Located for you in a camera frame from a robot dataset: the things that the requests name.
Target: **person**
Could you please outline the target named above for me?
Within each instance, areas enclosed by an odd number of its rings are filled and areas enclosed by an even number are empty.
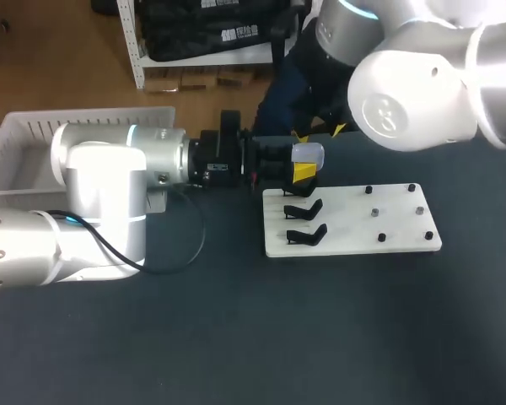
[[[316,116],[329,122],[330,131],[338,122],[349,121],[346,86],[354,68],[326,58],[316,40],[315,26],[322,0],[314,0],[304,30],[259,104],[253,132],[259,136],[284,136],[295,131],[311,133]]]
[[[316,40],[315,26],[322,0],[313,3],[304,31],[283,60],[259,104],[253,132],[259,136],[299,137],[315,132],[336,133],[358,128],[347,106],[347,86],[354,67],[328,57]],[[432,11],[455,26],[476,27],[506,21],[506,0],[446,0],[431,2]],[[312,127],[315,117],[325,124]]]

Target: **metal bolt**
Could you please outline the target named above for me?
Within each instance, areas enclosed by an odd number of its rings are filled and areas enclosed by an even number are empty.
[[[159,184],[165,184],[169,177],[167,175],[159,175],[158,176],[158,183]]]

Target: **dark blue pants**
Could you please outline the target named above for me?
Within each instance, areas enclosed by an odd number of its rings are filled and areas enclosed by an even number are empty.
[[[253,131],[257,136],[288,136],[294,127],[293,103],[308,91],[308,83],[286,57],[281,70],[259,104]]]

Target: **black holder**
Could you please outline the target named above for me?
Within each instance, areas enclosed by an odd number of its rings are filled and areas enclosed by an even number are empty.
[[[299,208],[294,205],[286,205],[283,208],[283,212],[285,212],[285,219],[304,219],[306,221],[311,221],[315,219],[322,207],[322,200],[319,198],[310,209]]]
[[[322,224],[312,235],[305,234],[304,232],[298,232],[297,230],[288,230],[287,240],[289,245],[317,246],[327,233],[328,227],[326,224]]]
[[[319,181],[317,178],[313,178],[313,180],[310,181],[309,185],[306,187],[298,187],[294,184],[286,184],[283,186],[283,196],[286,197],[287,193],[292,194],[296,197],[311,197],[311,194],[315,191],[315,188],[317,188],[319,184]]]

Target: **white plastic basket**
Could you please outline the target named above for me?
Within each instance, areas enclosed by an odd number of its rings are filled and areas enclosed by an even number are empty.
[[[0,126],[0,207],[67,209],[49,158],[52,136],[65,122],[173,127],[174,121],[174,107],[11,112]],[[149,193],[148,211],[164,211],[165,201],[164,192]]]

